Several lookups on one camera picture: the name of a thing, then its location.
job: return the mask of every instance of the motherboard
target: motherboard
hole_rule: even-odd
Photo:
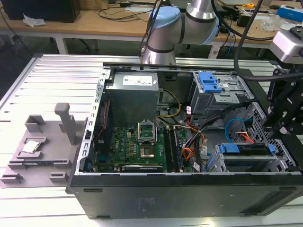
[[[166,148],[171,143],[167,136],[168,132],[176,134],[176,138],[172,137],[171,140],[174,140],[179,152],[181,152],[183,144],[187,141],[183,129],[156,127],[153,132],[148,127],[115,127],[112,133],[110,150],[96,151],[93,163],[94,171],[126,172],[125,169],[122,169],[125,166],[132,168],[130,172],[140,172],[140,166],[146,166],[147,168],[149,166],[160,166],[163,172],[173,171],[174,157],[171,155],[172,151]],[[152,138],[153,135],[155,135],[154,140],[144,141],[144,138]],[[175,158],[179,158],[182,165],[181,153]]]

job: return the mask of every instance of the metal slotted platform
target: metal slotted platform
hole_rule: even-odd
[[[33,58],[0,101],[0,175],[3,174],[26,128],[29,114],[41,114],[45,120],[59,120],[53,110],[57,102],[70,103],[70,114],[84,120],[94,99],[103,62],[139,63],[138,57],[91,55],[43,55]],[[177,59],[187,66],[233,68],[232,60]],[[272,75],[268,61],[240,61],[254,75]],[[268,90],[269,83],[261,85]],[[0,225],[53,226],[303,226],[303,197],[265,217],[246,218],[170,218],[89,220],[73,195],[64,187],[0,189]]]

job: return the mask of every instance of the blue cable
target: blue cable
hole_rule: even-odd
[[[228,32],[229,32],[229,36],[231,38],[231,42],[229,44],[229,50],[227,52],[227,56],[231,53],[231,49],[232,49],[232,34],[231,34],[230,30],[228,30]]]
[[[231,140],[231,138],[230,138],[229,135],[228,135],[228,126],[229,126],[233,121],[245,122],[245,120],[243,120],[243,119],[240,119],[240,118],[233,118],[233,119],[231,119],[231,120],[226,124],[226,126],[225,126],[225,128],[224,128],[224,132],[225,132],[226,139],[227,139],[227,141],[228,141],[229,143],[232,143],[232,140]]]

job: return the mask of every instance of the black mount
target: black mount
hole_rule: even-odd
[[[288,72],[283,69],[275,69],[273,72],[273,75],[282,74]],[[303,133],[303,79],[271,82],[267,99],[271,104],[263,126],[272,132],[272,138]]]

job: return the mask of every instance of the desk leg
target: desk leg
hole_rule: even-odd
[[[95,46],[95,50],[96,51],[100,50],[99,40],[98,39],[94,39],[94,46]]]
[[[263,58],[265,52],[266,52],[266,49],[262,48],[262,49],[259,51],[259,53],[258,53],[258,58]]]
[[[182,44],[181,45],[181,53],[180,54],[185,54],[185,51],[186,51],[186,45]]]
[[[5,42],[7,42],[9,45],[13,46],[15,45],[14,40],[12,39],[11,35],[2,35],[2,38]]]
[[[68,54],[67,46],[64,38],[55,38],[59,54]]]
[[[220,50],[220,46],[213,45],[210,49],[208,58],[216,59]]]

